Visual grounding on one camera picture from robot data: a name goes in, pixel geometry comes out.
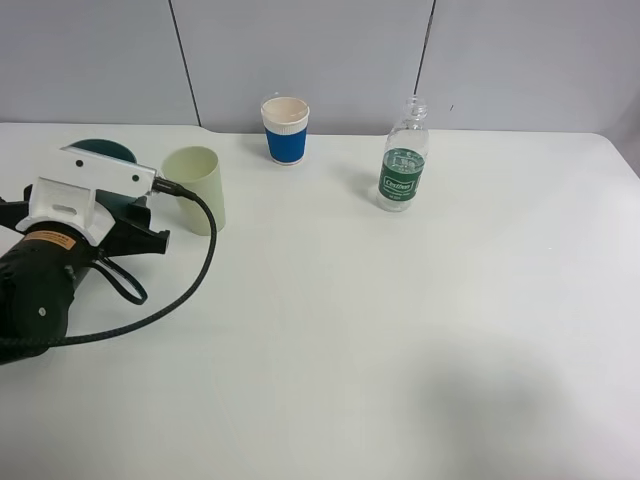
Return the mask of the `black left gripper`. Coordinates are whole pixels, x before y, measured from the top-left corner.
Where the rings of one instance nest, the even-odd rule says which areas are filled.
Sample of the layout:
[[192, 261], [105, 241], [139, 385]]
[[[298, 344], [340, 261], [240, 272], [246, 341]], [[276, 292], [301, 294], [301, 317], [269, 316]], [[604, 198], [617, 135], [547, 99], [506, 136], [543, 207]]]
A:
[[88, 270], [115, 257], [165, 254], [170, 232], [150, 229], [146, 196], [65, 184], [29, 184], [21, 201], [1, 199], [0, 225], [22, 235], [3, 270]]

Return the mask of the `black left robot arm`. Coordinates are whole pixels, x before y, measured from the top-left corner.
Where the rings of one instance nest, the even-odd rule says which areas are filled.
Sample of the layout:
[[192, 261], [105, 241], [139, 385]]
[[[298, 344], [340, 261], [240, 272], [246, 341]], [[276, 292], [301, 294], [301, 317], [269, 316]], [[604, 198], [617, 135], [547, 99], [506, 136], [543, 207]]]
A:
[[96, 201], [115, 220], [99, 245], [92, 246], [70, 226], [45, 221], [29, 227], [1, 256], [3, 338], [64, 337], [76, 290], [91, 269], [102, 274], [128, 302], [146, 302], [144, 287], [113, 259], [164, 254], [169, 232], [150, 230], [151, 210], [145, 196], [134, 199], [99, 191]]

